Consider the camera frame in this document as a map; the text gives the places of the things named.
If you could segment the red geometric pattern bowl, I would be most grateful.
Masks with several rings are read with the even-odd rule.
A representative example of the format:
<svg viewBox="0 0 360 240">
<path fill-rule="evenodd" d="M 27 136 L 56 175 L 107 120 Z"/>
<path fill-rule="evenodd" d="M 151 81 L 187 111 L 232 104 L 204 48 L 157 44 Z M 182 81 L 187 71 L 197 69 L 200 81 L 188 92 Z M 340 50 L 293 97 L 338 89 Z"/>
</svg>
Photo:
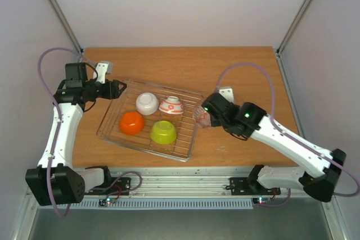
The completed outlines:
<svg viewBox="0 0 360 240">
<path fill-rule="evenodd" d="M 195 123 L 201 128 L 211 128 L 211 118 L 206 109 L 202 107 L 204 99 L 200 100 L 192 113 L 192 118 L 195 120 Z"/>
</svg>

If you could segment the plain white bowl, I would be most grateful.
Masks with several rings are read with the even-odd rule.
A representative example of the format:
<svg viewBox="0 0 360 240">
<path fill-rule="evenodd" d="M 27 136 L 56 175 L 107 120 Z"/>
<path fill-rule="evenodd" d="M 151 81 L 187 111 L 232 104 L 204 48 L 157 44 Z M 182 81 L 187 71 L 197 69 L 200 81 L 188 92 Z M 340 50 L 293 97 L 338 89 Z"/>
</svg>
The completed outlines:
<svg viewBox="0 0 360 240">
<path fill-rule="evenodd" d="M 142 93 L 136 99 L 136 110 L 141 115 L 151 115 L 155 113 L 158 108 L 159 100 L 150 92 Z"/>
<path fill-rule="evenodd" d="M 145 120 L 137 111 L 125 112 L 119 119 L 119 129 L 125 135 L 136 135 L 144 126 Z"/>
</svg>

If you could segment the chrome wire dish rack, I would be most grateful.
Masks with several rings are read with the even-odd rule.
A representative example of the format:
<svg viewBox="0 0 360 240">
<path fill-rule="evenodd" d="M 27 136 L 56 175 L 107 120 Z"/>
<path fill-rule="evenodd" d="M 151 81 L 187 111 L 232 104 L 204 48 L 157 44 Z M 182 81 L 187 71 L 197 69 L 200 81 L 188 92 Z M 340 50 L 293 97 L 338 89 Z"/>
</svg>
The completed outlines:
<svg viewBox="0 0 360 240">
<path fill-rule="evenodd" d="M 97 136 L 103 141 L 113 143 L 117 146 L 131 148 L 181 162 L 189 160 L 197 132 L 197 126 L 192 118 L 192 113 L 195 106 L 203 100 L 204 96 L 200 93 L 139 80 L 122 79 L 121 81 L 127 84 L 127 88 L 118 99 L 110 102 L 97 129 Z M 154 94 L 160 102 L 168 96 L 176 96 L 182 102 L 184 113 L 181 116 L 177 116 L 175 120 L 168 120 L 174 124 L 176 129 L 177 139 L 174 142 L 170 144 L 158 144 L 150 137 L 152 126 L 156 122 L 165 119 L 161 111 L 156 111 L 152 115 L 144 116 L 145 126 L 142 131 L 136 135 L 126 135 L 120 131 L 119 120 L 121 116 L 128 111 L 135 111 L 137 97 L 145 92 Z"/>
</svg>

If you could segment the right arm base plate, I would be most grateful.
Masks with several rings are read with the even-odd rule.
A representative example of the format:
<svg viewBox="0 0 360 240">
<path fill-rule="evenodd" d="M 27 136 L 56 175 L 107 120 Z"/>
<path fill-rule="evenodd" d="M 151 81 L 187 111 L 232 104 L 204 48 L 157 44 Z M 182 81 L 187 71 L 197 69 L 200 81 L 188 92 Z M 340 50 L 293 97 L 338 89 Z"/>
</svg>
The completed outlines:
<svg viewBox="0 0 360 240">
<path fill-rule="evenodd" d="M 226 186 L 225 189 L 231 191 L 231 195 L 233 196 L 278 196 L 281 194 L 281 190 L 279 188 L 269 189 L 262 186 L 251 188 L 248 184 L 247 178 L 243 177 L 229 178 L 229 185 Z"/>
</svg>

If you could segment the green and white bowl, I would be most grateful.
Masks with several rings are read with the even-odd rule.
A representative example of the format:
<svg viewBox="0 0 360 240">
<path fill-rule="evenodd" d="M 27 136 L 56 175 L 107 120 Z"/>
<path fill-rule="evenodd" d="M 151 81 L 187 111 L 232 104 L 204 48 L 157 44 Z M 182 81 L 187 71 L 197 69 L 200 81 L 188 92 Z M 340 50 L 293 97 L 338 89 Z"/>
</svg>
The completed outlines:
<svg viewBox="0 0 360 240">
<path fill-rule="evenodd" d="M 171 144 L 177 139 L 175 126 L 168 121 L 157 121 L 151 128 L 150 138 L 158 144 Z"/>
</svg>

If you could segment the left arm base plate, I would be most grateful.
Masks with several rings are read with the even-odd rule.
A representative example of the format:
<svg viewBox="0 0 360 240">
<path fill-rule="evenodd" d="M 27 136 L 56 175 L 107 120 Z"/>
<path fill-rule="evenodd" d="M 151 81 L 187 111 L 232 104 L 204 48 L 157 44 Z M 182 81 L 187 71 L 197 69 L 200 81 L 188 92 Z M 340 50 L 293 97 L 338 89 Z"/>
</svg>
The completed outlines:
<svg viewBox="0 0 360 240">
<path fill-rule="evenodd" d="M 121 194 L 120 194 L 121 196 L 129 195 L 130 188 L 131 188 L 131 178 L 130 177 L 122 177 L 119 180 L 117 180 L 116 183 L 111 188 L 109 188 L 107 190 L 92 189 L 92 190 L 88 191 L 87 193 L 85 193 L 85 195 L 105 196 L 105 195 L 108 195 L 113 192 L 117 195 L 117 194 L 119 194 L 120 191 L 121 191 Z"/>
</svg>

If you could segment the red floral pattern bowl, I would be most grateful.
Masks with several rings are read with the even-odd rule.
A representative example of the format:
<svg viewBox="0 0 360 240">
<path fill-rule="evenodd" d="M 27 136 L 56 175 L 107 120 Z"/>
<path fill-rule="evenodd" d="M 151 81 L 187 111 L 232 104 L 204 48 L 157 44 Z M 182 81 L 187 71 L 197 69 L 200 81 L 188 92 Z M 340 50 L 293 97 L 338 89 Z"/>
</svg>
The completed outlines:
<svg viewBox="0 0 360 240">
<path fill-rule="evenodd" d="M 159 110 L 170 115 L 181 115 L 184 113 L 183 103 L 177 96 L 167 96 L 160 103 Z"/>
</svg>

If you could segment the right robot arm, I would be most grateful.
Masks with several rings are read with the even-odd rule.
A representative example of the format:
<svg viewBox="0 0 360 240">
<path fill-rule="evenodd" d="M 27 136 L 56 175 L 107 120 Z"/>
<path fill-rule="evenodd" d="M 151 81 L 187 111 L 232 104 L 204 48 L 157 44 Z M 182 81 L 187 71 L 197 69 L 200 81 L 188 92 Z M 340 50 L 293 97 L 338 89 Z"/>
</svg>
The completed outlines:
<svg viewBox="0 0 360 240">
<path fill-rule="evenodd" d="M 296 167 L 269 167 L 256 165 L 247 178 L 253 193 L 271 188 L 303 190 L 321 202 L 330 202 L 341 175 L 346 153 L 340 149 L 328 150 L 316 146 L 288 130 L 259 106 L 245 102 L 236 105 L 220 93 L 211 94 L 201 108 L 208 114 L 205 120 L 212 127 L 221 126 L 228 134 L 240 140 L 249 138 L 262 142 L 287 158 Z"/>
</svg>

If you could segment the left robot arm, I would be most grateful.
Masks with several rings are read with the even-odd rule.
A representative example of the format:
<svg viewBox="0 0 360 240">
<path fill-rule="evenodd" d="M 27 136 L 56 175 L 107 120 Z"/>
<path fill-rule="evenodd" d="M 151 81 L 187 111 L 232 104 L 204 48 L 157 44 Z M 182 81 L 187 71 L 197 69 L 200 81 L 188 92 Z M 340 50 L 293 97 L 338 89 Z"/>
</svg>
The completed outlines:
<svg viewBox="0 0 360 240">
<path fill-rule="evenodd" d="M 75 135 L 88 102 L 117 99 L 127 85 L 108 80 L 112 63 L 99 62 L 89 79 L 84 62 L 67 64 L 66 78 L 53 95 L 53 123 L 48 142 L 38 165 L 28 169 L 25 180 L 41 206 L 80 203 L 91 189 L 107 194 L 113 188 L 110 170 L 105 165 L 93 166 L 77 173 L 73 169 Z"/>
</svg>

